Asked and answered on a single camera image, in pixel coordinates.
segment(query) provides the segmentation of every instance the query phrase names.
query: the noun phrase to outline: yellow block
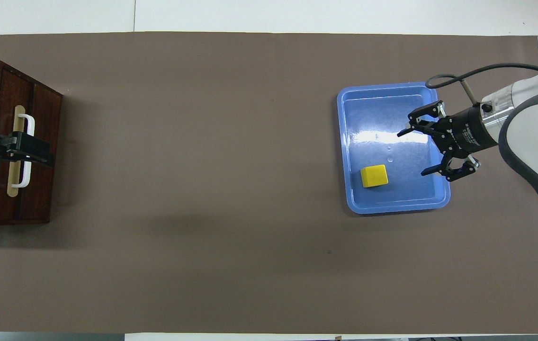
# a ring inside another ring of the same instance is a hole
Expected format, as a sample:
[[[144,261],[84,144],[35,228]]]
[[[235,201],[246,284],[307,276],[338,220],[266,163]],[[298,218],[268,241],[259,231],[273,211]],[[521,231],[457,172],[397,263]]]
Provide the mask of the yellow block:
[[[384,164],[362,168],[362,184],[364,187],[381,186],[388,184],[389,179],[386,177],[386,168]]]

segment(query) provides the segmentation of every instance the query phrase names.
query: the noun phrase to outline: black cable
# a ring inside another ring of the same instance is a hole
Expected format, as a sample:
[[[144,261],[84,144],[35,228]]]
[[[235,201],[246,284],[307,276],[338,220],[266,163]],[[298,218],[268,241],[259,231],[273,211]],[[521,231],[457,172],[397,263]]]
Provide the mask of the black cable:
[[[477,75],[478,73],[492,70],[492,69],[500,69],[503,67],[517,67],[518,69],[528,69],[528,70],[538,71],[538,66],[530,65],[530,64],[520,64],[520,63],[492,64],[492,65],[480,67],[479,69],[475,69],[474,71],[467,72],[464,75],[460,75],[460,76],[452,75],[450,73],[443,73],[440,75],[435,75],[429,78],[427,82],[425,82],[425,86],[428,87],[429,89],[438,89],[440,87],[445,87],[450,84],[454,84],[455,82],[463,81],[465,80],[465,78],[473,76],[473,75]],[[445,82],[441,82],[439,84],[431,84],[432,81],[437,80],[438,78],[452,78],[452,79]]]

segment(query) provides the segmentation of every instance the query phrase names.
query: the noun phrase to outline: brown mat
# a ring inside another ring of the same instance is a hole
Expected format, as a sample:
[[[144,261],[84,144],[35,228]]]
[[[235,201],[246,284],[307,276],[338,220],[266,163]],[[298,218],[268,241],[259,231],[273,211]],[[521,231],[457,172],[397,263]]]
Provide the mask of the brown mat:
[[[538,333],[529,184],[493,148],[443,209],[354,215],[335,105],[538,64],[535,37],[15,35],[0,60],[65,95],[53,221],[0,227],[0,331]]]

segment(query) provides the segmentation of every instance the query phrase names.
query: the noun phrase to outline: white handle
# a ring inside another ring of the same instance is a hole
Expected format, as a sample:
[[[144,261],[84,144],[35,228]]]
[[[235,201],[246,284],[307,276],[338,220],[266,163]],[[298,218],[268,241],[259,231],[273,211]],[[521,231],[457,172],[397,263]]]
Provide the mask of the white handle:
[[[36,132],[36,121],[31,115],[19,114],[18,117],[24,118],[27,120],[27,134],[33,136]],[[31,162],[26,161],[23,164],[23,179],[19,184],[13,184],[13,188],[23,188],[29,185],[29,180],[31,180]]]

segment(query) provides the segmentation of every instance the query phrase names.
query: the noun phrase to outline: blue plastic tray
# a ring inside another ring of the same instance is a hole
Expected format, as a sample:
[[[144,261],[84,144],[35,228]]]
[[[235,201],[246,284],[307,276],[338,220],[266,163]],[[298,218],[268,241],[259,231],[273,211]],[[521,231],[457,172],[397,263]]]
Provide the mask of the blue plastic tray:
[[[358,214],[402,212],[444,207],[450,200],[449,182],[442,176],[421,176],[442,155],[429,136],[396,134],[408,114],[437,101],[424,83],[348,87],[337,98],[347,203]],[[364,188],[360,170],[384,164],[389,183]]]

